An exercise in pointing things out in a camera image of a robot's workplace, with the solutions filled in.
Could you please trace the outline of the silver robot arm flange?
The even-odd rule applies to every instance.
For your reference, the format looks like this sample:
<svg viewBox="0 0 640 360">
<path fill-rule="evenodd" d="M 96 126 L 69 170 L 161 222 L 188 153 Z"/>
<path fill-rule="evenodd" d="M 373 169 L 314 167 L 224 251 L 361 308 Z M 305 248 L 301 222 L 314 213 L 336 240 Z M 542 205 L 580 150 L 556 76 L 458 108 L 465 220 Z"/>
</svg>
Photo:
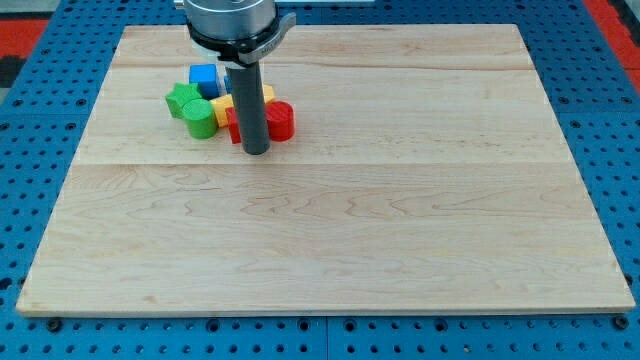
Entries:
<svg viewBox="0 0 640 360">
<path fill-rule="evenodd" d="M 274 0 L 183 0 L 194 49 L 205 59 L 241 69 L 271 54 L 297 23 Z"/>
</svg>

